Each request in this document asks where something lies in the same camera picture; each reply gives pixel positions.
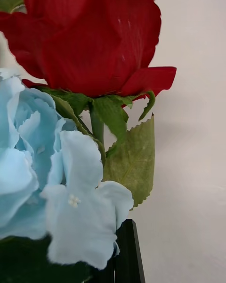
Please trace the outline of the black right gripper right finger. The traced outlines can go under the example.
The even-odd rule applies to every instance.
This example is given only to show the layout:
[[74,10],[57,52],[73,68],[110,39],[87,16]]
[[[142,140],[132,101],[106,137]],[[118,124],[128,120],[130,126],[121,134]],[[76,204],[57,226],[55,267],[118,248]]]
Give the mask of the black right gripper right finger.
[[137,226],[132,219],[125,220],[117,230],[120,253],[115,258],[116,283],[144,283]]

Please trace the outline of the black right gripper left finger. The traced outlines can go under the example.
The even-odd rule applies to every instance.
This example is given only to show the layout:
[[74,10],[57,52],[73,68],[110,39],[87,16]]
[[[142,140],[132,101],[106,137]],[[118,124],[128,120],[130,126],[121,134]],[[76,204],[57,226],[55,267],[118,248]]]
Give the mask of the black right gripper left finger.
[[108,262],[107,266],[103,270],[92,268],[91,270],[91,282],[92,283],[114,283],[115,282],[115,267],[114,258],[112,257]]

